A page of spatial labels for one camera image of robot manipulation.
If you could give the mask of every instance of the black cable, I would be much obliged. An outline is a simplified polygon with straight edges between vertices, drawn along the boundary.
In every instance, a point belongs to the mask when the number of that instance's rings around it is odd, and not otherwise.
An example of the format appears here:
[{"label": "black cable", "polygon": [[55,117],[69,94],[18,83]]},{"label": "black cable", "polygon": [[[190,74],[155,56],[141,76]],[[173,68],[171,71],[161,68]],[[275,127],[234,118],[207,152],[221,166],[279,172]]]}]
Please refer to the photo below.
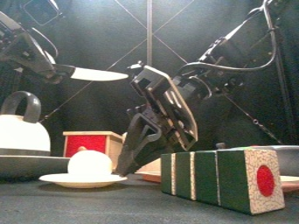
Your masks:
[{"label": "black cable", "polygon": [[247,68],[243,68],[243,67],[230,67],[230,66],[218,66],[218,65],[209,64],[209,63],[205,63],[205,62],[201,62],[201,61],[199,62],[193,62],[193,63],[186,64],[181,68],[181,70],[178,72],[179,75],[183,73],[183,70],[186,70],[186,69],[195,69],[195,68],[217,69],[217,70],[227,71],[227,72],[231,72],[231,73],[253,73],[253,72],[257,72],[257,71],[267,69],[273,65],[273,63],[277,60],[277,35],[275,35],[275,30],[277,29],[275,29],[273,21],[271,21],[269,7],[267,7],[267,1],[269,0],[265,0],[263,5],[261,7],[261,10],[263,10],[265,15],[266,15],[266,23],[267,23],[269,33],[270,33],[270,36],[271,36],[271,43],[273,43],[273,56],[271,56],[270,61],[263,66],[247,67]]}]

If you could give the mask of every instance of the kettle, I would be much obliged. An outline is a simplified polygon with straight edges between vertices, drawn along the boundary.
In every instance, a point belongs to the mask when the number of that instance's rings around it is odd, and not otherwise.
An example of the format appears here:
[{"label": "kettle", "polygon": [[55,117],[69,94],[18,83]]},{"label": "kettle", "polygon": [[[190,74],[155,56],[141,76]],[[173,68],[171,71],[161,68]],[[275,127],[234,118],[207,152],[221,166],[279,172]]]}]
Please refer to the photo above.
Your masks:
[{"label": "kettle", "polygon": [[[15,111],[26,98],[24,116]],[[0,154],[50,156],[51,138],[47,129],[39,123],[42,103],[39,98],[26,92],[14,92],[4,100],[0,111]]]}]

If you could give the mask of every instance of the egg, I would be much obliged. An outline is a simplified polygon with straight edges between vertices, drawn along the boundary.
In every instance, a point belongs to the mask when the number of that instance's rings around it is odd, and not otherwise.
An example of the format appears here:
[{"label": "egg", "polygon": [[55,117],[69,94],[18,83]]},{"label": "egg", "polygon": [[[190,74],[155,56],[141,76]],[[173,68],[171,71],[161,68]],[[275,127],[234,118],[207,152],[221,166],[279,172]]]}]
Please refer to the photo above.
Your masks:
[{"label": "egg", "polygon": [[111,158],[99,151],[82,150],[70,158],[69,173],[81,176],[111,175]]}]

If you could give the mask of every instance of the table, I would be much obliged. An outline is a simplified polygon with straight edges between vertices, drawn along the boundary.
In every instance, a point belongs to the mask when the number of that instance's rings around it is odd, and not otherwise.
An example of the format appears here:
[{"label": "table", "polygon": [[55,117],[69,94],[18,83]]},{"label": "table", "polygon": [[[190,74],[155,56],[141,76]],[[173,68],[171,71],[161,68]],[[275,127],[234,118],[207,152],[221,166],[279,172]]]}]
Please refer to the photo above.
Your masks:
[{"label": "table", "polygon": [[141,175],[127,177],[95,189],[0,181],[0,223],[299,223],[298,194],[286,195],[286,209],[250,216],[165,194]]}]

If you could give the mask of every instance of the red dot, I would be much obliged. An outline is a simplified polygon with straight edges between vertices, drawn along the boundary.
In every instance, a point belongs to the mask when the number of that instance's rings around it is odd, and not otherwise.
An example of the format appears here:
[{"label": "red dot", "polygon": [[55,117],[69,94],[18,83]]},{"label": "red dot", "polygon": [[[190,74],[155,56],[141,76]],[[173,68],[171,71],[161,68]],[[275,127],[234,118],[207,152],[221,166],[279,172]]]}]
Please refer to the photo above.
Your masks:
[{"label": "red dot", "polygon": [[257,185],[261,193],[269,197],[275,190],[275,178],[271,170],[266,165],[261,165],[257,171]]}]

